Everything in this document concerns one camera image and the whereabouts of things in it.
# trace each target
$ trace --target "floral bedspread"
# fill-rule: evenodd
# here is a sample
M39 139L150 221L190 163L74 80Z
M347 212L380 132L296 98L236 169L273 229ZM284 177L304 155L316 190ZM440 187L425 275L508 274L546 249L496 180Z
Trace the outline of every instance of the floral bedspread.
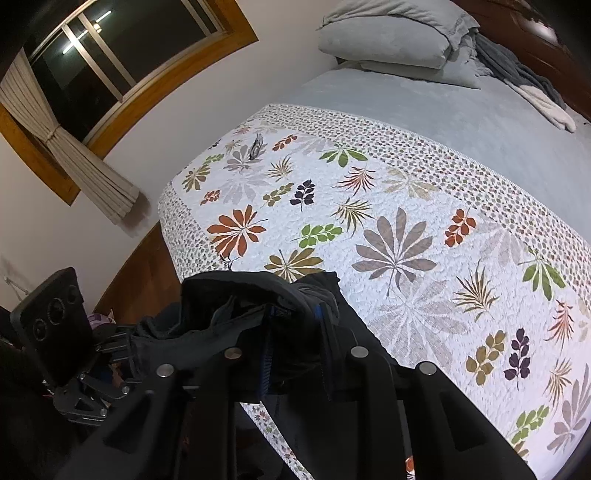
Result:
M268 105L160 201L178 276L336 271L401 364L437 364L538 479L589 424L589 246L515 184L367 118ZM247 412L299 478L263 406Z

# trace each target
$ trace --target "beige curtain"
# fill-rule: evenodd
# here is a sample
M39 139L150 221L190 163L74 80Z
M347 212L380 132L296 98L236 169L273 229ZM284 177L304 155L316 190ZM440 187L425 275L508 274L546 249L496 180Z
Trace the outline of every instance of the beige curtain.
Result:
M139 190L57 122L27 56L21 50L0 83L0 102L39 138L80 190L117 224L131 210Z

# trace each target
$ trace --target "black phone case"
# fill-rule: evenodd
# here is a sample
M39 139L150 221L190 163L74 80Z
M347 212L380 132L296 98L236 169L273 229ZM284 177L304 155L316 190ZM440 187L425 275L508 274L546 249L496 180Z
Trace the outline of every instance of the black phone case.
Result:
M25 351L50 387L65 385L93 352L83 302L70 267L45 280L11 313Z

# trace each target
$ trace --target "wooden headboard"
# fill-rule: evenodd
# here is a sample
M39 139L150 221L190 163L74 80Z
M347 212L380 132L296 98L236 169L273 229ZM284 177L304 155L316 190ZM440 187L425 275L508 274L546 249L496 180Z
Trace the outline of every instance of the wooden headboard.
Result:
M591 80L525 1L453 0L480 24L480 33L512 50L521 63L547 77L564 101L591 120Z

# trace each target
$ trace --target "gray pillowcase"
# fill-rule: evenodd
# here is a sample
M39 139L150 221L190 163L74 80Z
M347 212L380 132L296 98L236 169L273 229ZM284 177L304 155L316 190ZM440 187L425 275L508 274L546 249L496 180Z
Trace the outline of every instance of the gray pillowcase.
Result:
M362 61L361 67L400 77L480 89L476 63L472 59L472 49L468 45L460 45L460 49L452 52L445 65L438 70L371 60Z
M450 51L446 37L404 17L355 17L320 30L319 49L345 60L374 60L438 69Z
M322 26L354 17L400 15L435 28L457 50L478 22L450 0L342 0L324 17Z

